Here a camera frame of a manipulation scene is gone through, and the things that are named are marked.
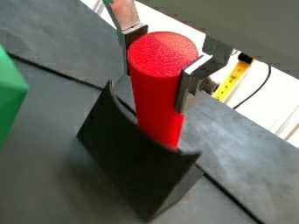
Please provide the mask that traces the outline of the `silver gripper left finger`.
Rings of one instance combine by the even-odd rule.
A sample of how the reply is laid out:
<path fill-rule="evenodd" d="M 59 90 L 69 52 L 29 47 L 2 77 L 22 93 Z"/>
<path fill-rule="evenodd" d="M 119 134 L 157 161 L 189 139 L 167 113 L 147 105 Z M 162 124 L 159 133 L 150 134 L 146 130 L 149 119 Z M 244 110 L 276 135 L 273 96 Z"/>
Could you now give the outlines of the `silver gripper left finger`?
<path fill-rule="evenodd" d="M 123 47 L 125 72 L 129 72 L 127 50 L 130 45 L 149 33 L 149 25 L 141 22 L 135 0 L 103 0 L 109 15 L 117 26 L 119 44 Z"/>

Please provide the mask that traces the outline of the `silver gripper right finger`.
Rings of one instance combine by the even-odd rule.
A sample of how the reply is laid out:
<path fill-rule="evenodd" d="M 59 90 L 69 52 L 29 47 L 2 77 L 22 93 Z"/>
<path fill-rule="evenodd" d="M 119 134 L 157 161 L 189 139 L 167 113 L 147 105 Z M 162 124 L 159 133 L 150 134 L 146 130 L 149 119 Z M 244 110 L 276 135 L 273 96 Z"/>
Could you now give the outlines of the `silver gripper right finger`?
<path fill-rule="evenodd" d="M 210 36 L 206 37 L 199 57 L 182 69 L 175 102 L 175 109 L 181 114 L 197 103 L 205 79 L 228 65 L 233 50 L 230 45 Z"/>

